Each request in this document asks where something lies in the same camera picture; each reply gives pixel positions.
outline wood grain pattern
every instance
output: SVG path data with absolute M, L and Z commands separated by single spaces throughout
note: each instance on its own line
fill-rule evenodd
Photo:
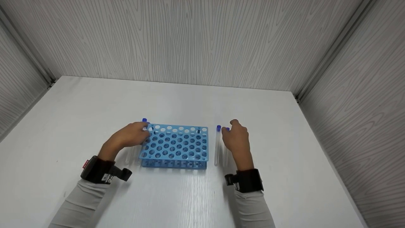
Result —
M 0 141 L 20 115 L 46 90 L 39 72 L 0 27 Z
M 404 12 L 378 1 L 302 103 L 371 228 L 405 226 Z
M 360 0 L 2 0 L 55 76 L 296 92 Z

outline clear plastic test tube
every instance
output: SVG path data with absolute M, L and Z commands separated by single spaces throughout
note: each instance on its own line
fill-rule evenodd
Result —
M 147 122 L 147 121 L 148 120 L 146 118 L 142 119 L 142 122 Z M 133 151 L 131 151 L 131 152 L 129 152 L 127 154 L 127 157 L 125 159 L 125 164 L 129 164 L 129 162 L 131 161 L 131 158 L 132 158 L 133 155 L 135 156 L 135 161 L 138 160 L 139 152 L 141 151 L 140 148 L 142 148 L 142 145 L 141 146 L 135 146 L 133 148 Z
M 228 148 L 224 145 L 224 167 L 228 166 L 228 156 L 229 156 L 230 151 Z
M 217 125 L 217 134 L 215 136 L 215 159 L 214 165 L 218 166 L 218 160 L 220 159 L 220 140 L 221 140 L 221 125 Z

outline forearm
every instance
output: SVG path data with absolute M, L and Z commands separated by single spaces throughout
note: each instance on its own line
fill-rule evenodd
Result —
M 275 227 L 261 191 L 241 193 L 235 190 L 235 198 L 242 227 Z
M 109 186 L 79 180 L 53 217 L 49 228 L 87 227 Z

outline test tube rack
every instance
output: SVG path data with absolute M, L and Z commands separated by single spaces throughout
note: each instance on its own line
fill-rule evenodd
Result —
M 149 123 L 139 158 L 143 167 L 206 169 L 208 127 Z

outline black wrist strap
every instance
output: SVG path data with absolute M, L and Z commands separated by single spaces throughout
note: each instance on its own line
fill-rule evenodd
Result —
M 84 164 L 80 177 L 95 184 L 109 185 L 114 176 L 127 181 L 131 175 L 132 172 L 129 169 L 124 168 L 121 170 L 115 166 L 115 161 L 104 161 L 97 156 L 93 156 Z
M 259 170 L 236 171 L 236 175 L 225 175 L 226 185 L 235 185 L 235 189 L 242 193 L 264 191 Z

